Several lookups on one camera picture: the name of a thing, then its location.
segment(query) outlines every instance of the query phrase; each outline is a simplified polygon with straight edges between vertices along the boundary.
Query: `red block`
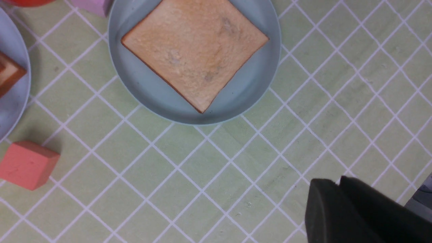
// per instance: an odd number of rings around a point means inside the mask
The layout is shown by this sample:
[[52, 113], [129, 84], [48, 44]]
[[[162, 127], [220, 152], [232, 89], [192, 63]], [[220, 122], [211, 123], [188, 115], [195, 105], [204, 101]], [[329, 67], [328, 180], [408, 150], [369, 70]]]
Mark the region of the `red block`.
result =
[[15, 142], [0, 163], [0, 178], [33, 191], [48, 181], [59, 158], [33, 142]]

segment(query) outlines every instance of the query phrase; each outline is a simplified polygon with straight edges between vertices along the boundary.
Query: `table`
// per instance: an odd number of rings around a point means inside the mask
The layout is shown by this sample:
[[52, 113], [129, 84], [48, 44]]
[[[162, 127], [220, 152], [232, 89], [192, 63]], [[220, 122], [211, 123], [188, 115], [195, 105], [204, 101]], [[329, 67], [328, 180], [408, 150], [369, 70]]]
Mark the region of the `table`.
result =
[[0, 181], [0, 242], [306, 242], [312, 178], [404, 204], [432, 172], [432, 2], [273, 0], [271, 89], [207, 127], [148, 111], [112, 67], [107, 20], [67, 0], [0, 3], [29, 48], [28, 108], [0, 144], [61, 153], [28, 192]]

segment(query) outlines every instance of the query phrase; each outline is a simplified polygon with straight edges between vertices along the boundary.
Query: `bread crust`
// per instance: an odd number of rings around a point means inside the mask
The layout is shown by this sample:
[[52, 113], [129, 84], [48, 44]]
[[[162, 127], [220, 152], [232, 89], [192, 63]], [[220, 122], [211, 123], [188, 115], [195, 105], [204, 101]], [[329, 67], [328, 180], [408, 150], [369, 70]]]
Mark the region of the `bread crust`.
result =
[[3, 72], [6, 72], [7, 67], [12, 65], [16, 70], [8, 76], [5, 80], [0, 79], [0, 99], [18, 82], [27, 71], [19, 66], [14, 60], [6, 56], [4, 53], [0, 52], [0, 65], [3, 66], [3, 70], [0, 71], [0, 77]]
[[162, 0], [121, 43], [204, 113], [268, 40], [228, 0]]

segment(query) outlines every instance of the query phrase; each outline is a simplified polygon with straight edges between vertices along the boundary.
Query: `bread slice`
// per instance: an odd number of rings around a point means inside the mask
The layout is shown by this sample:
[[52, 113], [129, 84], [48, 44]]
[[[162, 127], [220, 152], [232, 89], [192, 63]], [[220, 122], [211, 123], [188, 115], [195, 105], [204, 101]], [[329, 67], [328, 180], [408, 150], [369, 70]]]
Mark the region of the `bread slice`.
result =
[[3, 71], [0, 71], [1, 98], [27, 73], [27, 71], [2, 52], [0, 52], [0, 64], [4, 67]]
[[228, 0], [162, 0], [121, 43], [204, 113], [268, 40]]

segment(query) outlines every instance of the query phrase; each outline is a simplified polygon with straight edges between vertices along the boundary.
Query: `light blue plate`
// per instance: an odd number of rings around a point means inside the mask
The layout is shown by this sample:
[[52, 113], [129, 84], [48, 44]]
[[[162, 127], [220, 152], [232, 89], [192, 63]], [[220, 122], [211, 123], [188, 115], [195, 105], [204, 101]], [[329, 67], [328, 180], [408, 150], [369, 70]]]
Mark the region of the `light blue plate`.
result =
[[270, 86], [280, 59], [279, 21], [270, 0], [230, 1], [270, 41], [236, 73], [204, 114], [198, 113], [121, 44], [121, 38], [161, 0], [114, 2], [108, 25], [111, 58], [124, 85], [138, 101], [162, 117], [191, 125], [209, 125], [232, 119], [258, 102]]
[[12, 89], [0, 99], [0, 142], [9, 135], [24, 112], [30, 94], [30, 58], [21, 34], [0, 8], [0, 51], [27, 70]]

